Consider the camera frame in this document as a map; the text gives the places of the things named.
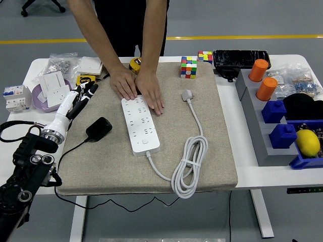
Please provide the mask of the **person's left hand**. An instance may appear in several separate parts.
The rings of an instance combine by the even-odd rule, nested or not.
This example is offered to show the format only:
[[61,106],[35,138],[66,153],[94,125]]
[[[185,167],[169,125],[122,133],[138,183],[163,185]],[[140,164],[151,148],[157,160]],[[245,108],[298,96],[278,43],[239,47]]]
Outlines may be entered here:
[[135,85],[144,97],[148,107],[154,110],[156,115],[163,114],[164,101],[156,73],[140,71],[135,79]]

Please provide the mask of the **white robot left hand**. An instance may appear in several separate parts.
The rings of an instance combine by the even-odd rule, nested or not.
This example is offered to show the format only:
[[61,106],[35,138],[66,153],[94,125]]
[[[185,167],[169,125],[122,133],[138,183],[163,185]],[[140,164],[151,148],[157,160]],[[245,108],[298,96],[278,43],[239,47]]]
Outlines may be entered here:
[[83,83],[72,89],[60,104],[54,121],[43,128],[42,136],[65,135],[71,121],[83,110],[97,89],[98,84],[94,81]]

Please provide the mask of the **person's right hand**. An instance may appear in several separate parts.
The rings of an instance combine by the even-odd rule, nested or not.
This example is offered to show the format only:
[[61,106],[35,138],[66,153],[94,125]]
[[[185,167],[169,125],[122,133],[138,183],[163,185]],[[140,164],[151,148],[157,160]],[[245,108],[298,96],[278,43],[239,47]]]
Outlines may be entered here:
[[137,97],[133,73],[125,67],[116,67],[109,71],[110,85],[120,99],[134,100]]

